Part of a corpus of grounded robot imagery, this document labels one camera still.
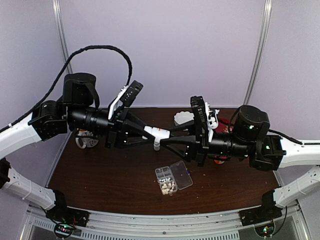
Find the small white pill bottle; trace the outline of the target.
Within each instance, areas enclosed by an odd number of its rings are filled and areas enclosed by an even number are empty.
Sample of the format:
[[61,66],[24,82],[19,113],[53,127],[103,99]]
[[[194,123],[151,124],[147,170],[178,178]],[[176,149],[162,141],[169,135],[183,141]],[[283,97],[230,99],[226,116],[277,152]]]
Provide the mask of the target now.
[[153,143],[153,149],[154,149],[155,151],[159,151],[159,150],[160,150],[160,147],[161,147],[161,145],[160,145],[159,142],[154,142],[154,143]]

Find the orange pill bottle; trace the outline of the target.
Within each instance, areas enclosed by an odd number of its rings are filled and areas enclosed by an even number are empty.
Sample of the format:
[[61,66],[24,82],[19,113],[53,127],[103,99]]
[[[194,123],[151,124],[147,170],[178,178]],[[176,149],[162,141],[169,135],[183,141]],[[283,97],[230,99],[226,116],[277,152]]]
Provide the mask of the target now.
[[215,162],[217,165],[222,165],[222,164],[225,163],[225,159],[221,159],[221,158],[215,159],[214,162]]

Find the clear plastic pill organizer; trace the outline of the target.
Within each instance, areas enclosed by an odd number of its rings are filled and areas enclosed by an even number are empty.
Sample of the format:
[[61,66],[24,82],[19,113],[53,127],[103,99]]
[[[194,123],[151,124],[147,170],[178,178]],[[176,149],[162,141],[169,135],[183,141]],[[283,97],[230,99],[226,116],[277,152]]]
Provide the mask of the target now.
[[[193,185],[193,180],[190,176],[190,172],[182,160],[175,162],[170,166],[156,168],[154,172],[161,192],[161,186],[164,183],[174,183],[174,193],[189,188]],[[159,182],[159,179],[164,178],[171,178],[171,180],[167,182]]]

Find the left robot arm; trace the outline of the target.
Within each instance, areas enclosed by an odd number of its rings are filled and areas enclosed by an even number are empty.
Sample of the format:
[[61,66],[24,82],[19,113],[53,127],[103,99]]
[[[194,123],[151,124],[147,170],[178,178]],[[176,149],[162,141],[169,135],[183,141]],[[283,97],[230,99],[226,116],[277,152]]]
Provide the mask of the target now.
[[141,122],[130,119],[127,111],[143,89],[143,84],[135,80],[125,85],[105,110],[100,108],[96,81],[97,78],[90,73],[67,74],[59,100],[42,102],[0,134],[0,186],[52,212],[61,222],[72,218],[64,194],[58,190],[42,188],[19,176],[6,160],[7,155],[73,129],[88,131],[92,138],[104,136],[107,148],[126,144],[131,130],[141,132],[147,143],[154,140]]

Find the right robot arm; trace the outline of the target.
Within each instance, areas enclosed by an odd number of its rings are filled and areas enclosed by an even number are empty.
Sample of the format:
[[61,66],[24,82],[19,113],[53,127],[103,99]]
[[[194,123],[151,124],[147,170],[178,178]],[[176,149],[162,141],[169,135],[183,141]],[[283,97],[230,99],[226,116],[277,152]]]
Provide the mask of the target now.
[[175,130],[193,131],[188,136],[168,136],[158,141],[160,146],[180,154],[187,161],[203,166],[208,157],[249,160],[249,166],[259,171],[277,171],[293,166],[311,166],[304,175],[285,186],[263,194],[256,210],[259,220],[268,220],[281,212],[293,200],[320,186],[320,143],[297,140],[270,129],[268,114],[252,105],[240,106],[232,115],[227,132],[216,132],[220,122],[217,110],[193,107],[193,120]]

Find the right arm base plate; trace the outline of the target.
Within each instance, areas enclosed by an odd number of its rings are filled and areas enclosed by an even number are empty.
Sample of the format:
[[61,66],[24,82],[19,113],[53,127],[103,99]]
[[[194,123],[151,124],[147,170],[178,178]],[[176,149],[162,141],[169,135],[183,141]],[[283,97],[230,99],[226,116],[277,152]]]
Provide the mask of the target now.
[[264,209],[262,206],[241,210],[238,212],[242,226],[249,226],[271,221],[282,216],[282,209],[273,207]]

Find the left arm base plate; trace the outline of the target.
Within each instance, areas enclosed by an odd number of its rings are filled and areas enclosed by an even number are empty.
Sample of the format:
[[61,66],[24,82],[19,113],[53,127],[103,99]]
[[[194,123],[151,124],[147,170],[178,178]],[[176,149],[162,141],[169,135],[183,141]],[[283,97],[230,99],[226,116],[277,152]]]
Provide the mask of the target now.
[[56,206],[50,210],[45,210],[45,214],[49,219],[57,223],[65,223],[76,227],[86,227],[90,215],[90,213],[85,210]]

